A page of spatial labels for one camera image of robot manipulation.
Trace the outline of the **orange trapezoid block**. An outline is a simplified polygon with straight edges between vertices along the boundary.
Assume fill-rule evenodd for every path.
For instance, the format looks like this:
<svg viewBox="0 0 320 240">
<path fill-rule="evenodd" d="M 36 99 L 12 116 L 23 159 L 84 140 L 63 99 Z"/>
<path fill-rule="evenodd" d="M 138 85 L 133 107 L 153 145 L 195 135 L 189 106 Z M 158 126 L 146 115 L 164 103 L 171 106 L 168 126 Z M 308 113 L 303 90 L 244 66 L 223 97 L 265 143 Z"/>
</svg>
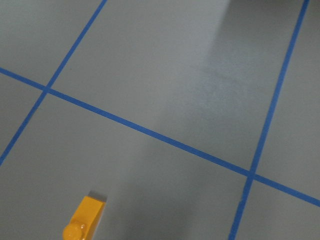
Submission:
<svg viewBox="0 0 320 240">
<path fill-rule="evenodd" d="M 85 196 L 62 232 L 63 240 L 92 240 L 106 200 Z"/>
</svg>

